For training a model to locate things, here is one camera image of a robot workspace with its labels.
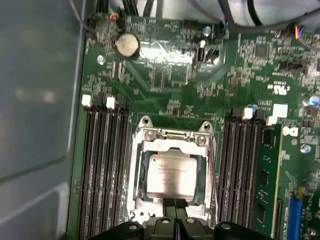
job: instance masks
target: motherboard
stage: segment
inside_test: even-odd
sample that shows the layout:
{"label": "motherboard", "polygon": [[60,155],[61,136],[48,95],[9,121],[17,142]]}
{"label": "motherboard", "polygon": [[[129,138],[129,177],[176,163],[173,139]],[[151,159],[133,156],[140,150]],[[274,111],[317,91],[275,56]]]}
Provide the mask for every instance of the motherboard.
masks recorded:
{"label": "motherboard", "polygon": [[109,21],[86,38],[68,237],[143,225],[177,198],[212,228],[320,239],[319,96],[320,53],[286,31]]}

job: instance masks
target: ram slot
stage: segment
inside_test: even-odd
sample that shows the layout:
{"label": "ram slot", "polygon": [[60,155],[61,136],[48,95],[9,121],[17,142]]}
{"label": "ram slot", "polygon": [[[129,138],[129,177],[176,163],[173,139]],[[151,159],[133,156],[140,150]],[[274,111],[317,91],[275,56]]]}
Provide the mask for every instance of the ram slot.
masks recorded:
{"label": "ram slot", "polygon": [[114,146],[116,142],[118,115],[111,114],[107,126],[106,147],[105,147],[105,168],[104,168],[104,195],[102,197],[102,221],[101,232],[107,231],[112,227],[112,199],[113,199],[113,166],[114,166]]}
{"label": "ram slot", "polygon": [[234,216],[236,215],[235,212],[235,205],[237,200],[237,173],[238,173],[238,162],[239,162],[239,147],[242,143],[242,133],[243,133],[243,125],[237,124],[235,128],[235,135],[234,135],[234,145],[231,154],[231,164],[229,169],[229,203],[228,203],[228,215],[225,221],[231,222]]}
{"label": "ram slot", "polygon": [[235,207],[235,223],[243,225],[243,216],[246,213],[245,199],[247,198],[246,179],[248,178],[249,171],[248,165],[250,164],[250,142],[251,142],[251,124],[248,122],[243,123],[242,143],[240,145],[240,161],[239,161],[239,181],[237,185],[238,196]]}
{"label": "ram slot", "polygon": [[257,175],[257,166],[258,166],[258,152],[259,147],[262,142],[262,125],[259,120],[252,126],[251,142],[250,142],[250,151],[249,151],[249,175],[246,178],[246,198],[244,209],[245,213],[243,218],[243,226],[246,228],[251,227],[251,219],[253,213],[254,205],[254,194],[256,188],[256,175]]}
{"label": "ram slot", "polygon": [[225,140],[222,146],[223,154],[220,161],[220,179],[219,179],[219,221],[227,221],[229,213],[231,171],[233,158],[236,148],[237,123],[230,122],[225,124]]}
{"label": "ram slot", "polygon": [[121,195],[122,195],[122,183],[123,183],[123,172],[125,163],[125,151],[126,151],[126,140],[127,140],[127,128],[128,128],[128,117],[125,114],[120,116],[119,126],[119,138],[118,138],[118,154],[115,162],[115,179],[113,189],[113,213],[112,213],[112,227],[119,224],[119,212],[121,207]]}
{"label": "ram slot", "polygon": [[98,134],[96,144],[96,156],[93,168],[93,194],[92,194],[92,206],[91,206],[91,221],[89,235],[91,237],[100,233],[100,219],[101,219],[101,207],[102,207],[102,194],[104,193],[103,185],[101,184],[101,178],[104,177],[104,151],[105,151],[105,139],[106,139],[106,125],[109,114],[104,112],[99,114],[98,118]]}
{"label": "ram slot", "polygon": [[232,201],[232,219],[231,221],[234,223],[239,222],[239,209],[242,207],[242,202],[240,201],[241,195],[243,194],[243,185],[242,185],[242,178],[243,178],[243,168],[245,164],[245,159],[248,156],[247,154],[247,144],[248,144],[248,137],[250,132],[248,131],[248,124],[242,123],[241,130],[239,132],[239,144],[238,144],[238,155],[236,164],[234,166],[234,193],[235,196],[233,197]]}
{"label": "ram slot", "polygon": [[78,238],[88,238],[89,217],[91,205],[91,186],[93,177],[93,152],[98,113],[88,112],[86,119],[84,154],[82,164],[82,181],[80,194],[80,211],[78,224]]}

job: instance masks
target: wire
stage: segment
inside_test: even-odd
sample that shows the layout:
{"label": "wire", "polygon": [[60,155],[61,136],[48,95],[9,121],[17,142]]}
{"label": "wire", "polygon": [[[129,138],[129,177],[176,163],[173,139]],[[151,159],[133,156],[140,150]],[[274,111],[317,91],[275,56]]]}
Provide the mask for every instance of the wire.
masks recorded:
{"label": "wire", "polygon": [[254,0],[246,0],[250,17],[256,26],[261,26],[262,22],[260,21],[258,14],[256,12]]}
{"label": "wire", "polygon": [[305,40],[303,40],[302,35],[306,29],[306,26],[295,26],[294,27],[294,33],[295,33],[295,39],[298,40],[298,42],[304,46],[307,50],[313,51],[315,53],[319,53],[320,49],[315,48],[312,45],[308,44]]}
{"label": "wire", "polygon": [[129,4],[131,6],[131,11],[133,16],[139,16],[138,8],[135,0],[129,0]]}
{"label": "wire", "polygon": [[299,41],[299,43],[301,43],[302,46],[304,46],[306,49],[310,50],[310,51],[313,51],[315,53],[319,53],[320,52],[320,49],[319,48],[315,48],[313,46],[311,46],[310,44],[308,44],[306,41],[304,41],[302,39],[302,37],[299,37],[297,39]]}
{"label": "wire", "polygon": [[267,30],[284,30],[288,27],[291,23],[300,23],[302,21],[311,19],[318,14],[320,14],[320,7],[316,8],[315,10],[312,10],[308,13],[305,13],[304,15],[295,17],[290,20],[281,21],[279,23],[275,24],[269,24],[269,25],[261,25],[261,26],[242,26],[235,23],[232,13],[230,10],[230,6],[228,3],[228,0],[218,0],[219,5],[224,13],[224,17],[228,20],[228,27],[229,29],[232,29],[234,31],[242,32],[242,33],[263,33]]}
{"label": "wire", "polygon": [[154,1],[155,0],[146,0],[142,16],[150,17]]}
{"label": "wire", "polygon": [[75,1],[74,0],[69,0],[70,2],[70,5],[71,5],[71,8],[73,10],[73,13],[76,17],[76,19],[78,20],[78,22],[82,25],[82,27],[87,30],[88,32],[91,32],[91,33],[96,33],[96,32],[99,32],[99,31],[102,31],[104,30],[108,25],[109,25],[109,20],[107,19],[103,24],[101,24],[100,26],[97,26],[96,28],[92,28],[90,26],[88,26],[85,21],[81,18],[78,10],[77,10],[77,7],[76,7],[76,4],[75,4]]}
{"label": "wire", "polygon": [[212,16],[211,14],[209,14],[206,10],[204,10],[199,3],[197,2],[197,0],[188,0],[189,3],[195,8],[197,9],[200,13],[202,13],[203,15],[205,15],[208,19],[211,19],[212,21],[214,21],[215,23],[220,23],[220,18],[216,17],[216,16]]}

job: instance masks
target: cpu socket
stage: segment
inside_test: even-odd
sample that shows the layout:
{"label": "cpu socket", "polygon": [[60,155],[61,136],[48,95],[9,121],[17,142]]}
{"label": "cpu socket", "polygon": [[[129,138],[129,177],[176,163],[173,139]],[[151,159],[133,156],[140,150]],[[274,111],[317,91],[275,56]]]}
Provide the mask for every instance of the cpu socket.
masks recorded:
{"label": "cpu socket", "polygon": [[185,199],[189,217],[216,224],[216,140],[209,121],[196,131],[154,127],[143,116],[132,136],[127,211],[132,221],[163,217],[163,198]]}

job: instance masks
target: blue pcie slot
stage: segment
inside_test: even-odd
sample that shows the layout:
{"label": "blue pcie slot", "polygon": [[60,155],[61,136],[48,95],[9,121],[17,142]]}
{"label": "blue pcie slot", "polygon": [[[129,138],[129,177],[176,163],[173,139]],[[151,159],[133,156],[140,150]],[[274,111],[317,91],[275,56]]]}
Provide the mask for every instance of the blue pcie slot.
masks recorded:
{"label": "blue pcie slot", "polygon": [[288,240],[300,240],[300,225],[303,202],[296,197],[290,198],[290,211],[288,221]]}

